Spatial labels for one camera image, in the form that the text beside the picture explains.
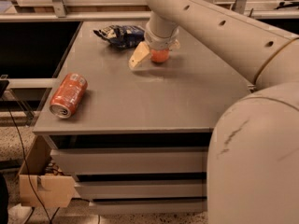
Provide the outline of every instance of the cardboard box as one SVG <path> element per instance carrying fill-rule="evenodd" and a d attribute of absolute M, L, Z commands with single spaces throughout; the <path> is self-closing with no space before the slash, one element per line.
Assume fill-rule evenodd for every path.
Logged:
<path fill-rule="evenodd" d="M 19 171 L 21 204 L 41 206 L 41 201 L 46 208 L 67 207 L 75 193 L 75 181 L 71 176 L 43 175 L 50 161 L 50 148 L 43 137 L 38 136 L 35 139 L 26 160 L 30 175 L 25 163 Z"/>

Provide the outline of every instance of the red object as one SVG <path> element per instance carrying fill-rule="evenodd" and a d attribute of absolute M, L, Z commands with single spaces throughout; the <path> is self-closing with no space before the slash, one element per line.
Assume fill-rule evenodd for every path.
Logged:
<path fill-rule="evenodd" d="M 81 75 L 75 73 L 66 75 L 50 100 L 50 112 L 61 119 L 71 117 L 75 114 L 87 85 L 86 79 Z"/>
<path fill-rule="evenodd" d="M 169 49 L 156 50 L 152 49 L 151 51 L 151 60 L 155 63 L 164 63 L 169 58 Z"/>

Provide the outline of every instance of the white robotic arm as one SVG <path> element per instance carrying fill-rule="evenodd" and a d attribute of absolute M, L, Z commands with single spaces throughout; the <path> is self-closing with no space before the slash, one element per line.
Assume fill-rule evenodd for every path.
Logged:
<path fill-rule="evenodd" d="M 298 35 L 202 0 L 147 3 L 150 48 L 171 46 L 179 25 L 260 90 L 229 108 L 213 132 L 209 223 L 298 223 Z"/>

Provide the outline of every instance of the gray tabletop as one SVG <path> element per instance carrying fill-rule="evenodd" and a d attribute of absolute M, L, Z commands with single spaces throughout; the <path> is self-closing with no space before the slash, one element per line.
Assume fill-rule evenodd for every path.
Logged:
<path fill-rule="evenodd" d="M 249 94 L 243 77 L 183 29 L 181 48 L 166 63 L 146 61 L 131 71 L 134 50 L 114 49 L 93 33 L 111 24 L 145 27 L 146 21 L 82 24 L 35 134 L 209 132 L 230 105 Z M 59 119 L 50 113 L 50 98 L 71 72 L 89 86 L 77 113 Z"/>

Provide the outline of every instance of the soda can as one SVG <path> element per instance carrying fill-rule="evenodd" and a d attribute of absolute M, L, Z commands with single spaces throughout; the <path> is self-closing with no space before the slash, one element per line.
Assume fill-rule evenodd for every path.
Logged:
<path fill-rule="evenodd" d="M 61 119 L 74 115 L 87 85 L 87 80 L 81 75 L 66 75 L 50 100 L 50 112 Z"/>

